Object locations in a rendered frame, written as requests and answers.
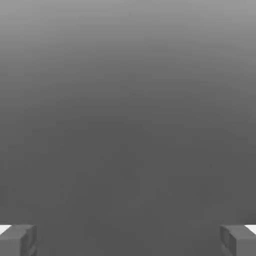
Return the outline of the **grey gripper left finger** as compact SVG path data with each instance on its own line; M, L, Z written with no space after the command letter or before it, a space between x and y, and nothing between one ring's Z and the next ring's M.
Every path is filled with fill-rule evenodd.
M0 256L38 256L37 226L0 224Z

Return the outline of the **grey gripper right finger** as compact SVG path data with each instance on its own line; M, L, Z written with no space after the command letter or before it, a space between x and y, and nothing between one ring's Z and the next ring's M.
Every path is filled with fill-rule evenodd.
M221 225L219 236L223 256L256 256L256 224Z

